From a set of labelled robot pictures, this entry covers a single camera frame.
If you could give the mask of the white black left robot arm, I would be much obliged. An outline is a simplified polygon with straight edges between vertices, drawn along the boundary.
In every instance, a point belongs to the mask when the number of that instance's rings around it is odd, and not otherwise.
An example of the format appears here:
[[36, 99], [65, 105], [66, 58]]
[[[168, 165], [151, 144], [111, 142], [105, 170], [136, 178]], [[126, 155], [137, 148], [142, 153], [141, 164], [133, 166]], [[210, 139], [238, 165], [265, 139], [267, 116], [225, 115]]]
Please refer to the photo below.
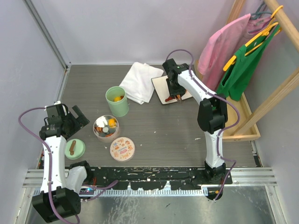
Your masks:
[[45, 156], [43, 182], [40, 194], [32, 198], [32, 205], [47, 223], [77, 216], [81, 211], [81, 186], [93, 181], [87, 161], [72, 164], [65, 174], [67, 140], [90, 122], [76, 105], [72, 109], [77, 117], [59, 101], [47, 106], [45, 125], [39, 132]]

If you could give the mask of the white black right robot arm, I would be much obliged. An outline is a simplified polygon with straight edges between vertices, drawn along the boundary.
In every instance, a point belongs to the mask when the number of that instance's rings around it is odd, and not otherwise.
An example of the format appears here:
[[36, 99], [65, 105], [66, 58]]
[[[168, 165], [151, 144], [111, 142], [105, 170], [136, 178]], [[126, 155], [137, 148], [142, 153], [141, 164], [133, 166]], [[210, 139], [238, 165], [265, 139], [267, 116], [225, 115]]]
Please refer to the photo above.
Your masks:
[[163, 69], [167, 75], [168, 100], [179, 100], [189, 92], [199, 104], [197, 122], [206, 138], [204, 177], [215, 184], [226, 173], [222, 153], [222, 130], [228, 121], [226, 98], [207, 88], [186, 63], [179, 65], [174, 59], [167, 59]]

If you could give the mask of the round silver tin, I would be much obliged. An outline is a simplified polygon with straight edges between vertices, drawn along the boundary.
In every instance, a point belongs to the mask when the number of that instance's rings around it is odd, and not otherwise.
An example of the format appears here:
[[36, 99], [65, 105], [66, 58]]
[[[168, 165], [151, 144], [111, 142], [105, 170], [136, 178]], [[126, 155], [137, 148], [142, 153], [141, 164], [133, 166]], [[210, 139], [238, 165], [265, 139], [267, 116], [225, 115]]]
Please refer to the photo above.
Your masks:
[[[115, 128], [111, 128], [111, 127], [109, 127], [109, 125], [108, 125], [108, 120], [109, 120], [109, 119], [115, 119], [115, 121], [117, 122], [117, 126], [116, 126]], [[107, 133], [105, 133], [105, 132], [103, 132], [103, 131], [102, 131], [101, 133], [99, 133], [99, 132], [95, 129], [95, 127], [102, 127], [102, 128], [104, 128], [104, 127], [108, 127], [108, 128], [109, 128], [109, 131], [108, 131]], [[101, 116], [101, 117], [99, 117], [99, 118], [97, 118], [97, 119], [95, 120], [95, 122], [94, 122], [94, 124], [93, 124], [93, 132], [94, 132], [95, 136], [96, 136], [100, 141], [105, 142], [105, 143], [109, 143], [109, 142], [112, 142], [112, 141], [114, 141], [116, 138], [119, 137], [119, 135], [120, 135], [120, 125], [119, 125], [118, 120], [117, 120], [114, 116], [112, 116], [112, 115], [103, 115], [103, 116]], [[106, 135], [106, 134], [110, 134], [110, 133], [114, 133], [114, 135], [112, 135], [112, 136], [106, 138], [105, 135]]]

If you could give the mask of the yellow corn cob piece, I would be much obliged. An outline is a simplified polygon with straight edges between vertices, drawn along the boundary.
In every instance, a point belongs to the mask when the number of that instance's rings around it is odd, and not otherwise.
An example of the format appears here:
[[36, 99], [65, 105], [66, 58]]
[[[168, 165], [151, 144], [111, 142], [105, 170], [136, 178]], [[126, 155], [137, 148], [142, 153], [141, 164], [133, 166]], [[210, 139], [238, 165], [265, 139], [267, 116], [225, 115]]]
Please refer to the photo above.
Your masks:
[[109, 119], [108, 120], [108, 125], [111, 128], [115, 128], [117, 126], [117, 122], [115, 121], [115, 119]]

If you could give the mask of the brown sausage slice piece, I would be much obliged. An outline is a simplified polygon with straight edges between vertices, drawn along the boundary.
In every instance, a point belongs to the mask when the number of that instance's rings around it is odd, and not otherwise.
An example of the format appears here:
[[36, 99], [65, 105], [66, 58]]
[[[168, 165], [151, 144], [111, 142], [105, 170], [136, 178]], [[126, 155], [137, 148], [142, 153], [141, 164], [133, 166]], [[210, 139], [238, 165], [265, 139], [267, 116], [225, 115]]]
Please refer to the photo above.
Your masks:
[[96, 129], [99, 133], [102, 132], [102, 127], [95, 127], [95, 129]]

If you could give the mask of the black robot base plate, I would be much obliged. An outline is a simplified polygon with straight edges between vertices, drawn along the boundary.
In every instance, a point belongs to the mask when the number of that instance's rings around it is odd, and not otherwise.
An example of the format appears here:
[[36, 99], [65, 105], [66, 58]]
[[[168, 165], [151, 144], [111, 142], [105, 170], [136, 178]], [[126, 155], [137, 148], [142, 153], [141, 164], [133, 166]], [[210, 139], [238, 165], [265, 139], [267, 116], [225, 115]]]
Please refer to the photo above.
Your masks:
[[91, 167], [83, 186], [103, 188], [114, 181], [115, 190], [162, 190], [170, 184], [171, 190], [201, 189], [202, 185], [221, 185], [224, 177], [208, 181], [202, 168], [183, 167]]

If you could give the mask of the tall green canister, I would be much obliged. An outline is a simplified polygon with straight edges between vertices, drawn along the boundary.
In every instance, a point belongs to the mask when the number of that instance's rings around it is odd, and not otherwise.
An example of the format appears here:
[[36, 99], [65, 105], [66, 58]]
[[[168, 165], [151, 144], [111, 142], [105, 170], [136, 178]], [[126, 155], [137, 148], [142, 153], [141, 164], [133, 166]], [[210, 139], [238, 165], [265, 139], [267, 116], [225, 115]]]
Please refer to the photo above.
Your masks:
[[[118, 102], [114, 102], [115, 97], [124, 96], [124, 98]], [[123, 117], [129, 112], [129, 106], [127, 101], [127, 95], [125, 90], [120, 86], [113, 86], [106, 91], [106, 101], [112, 114], [116, 117]]]

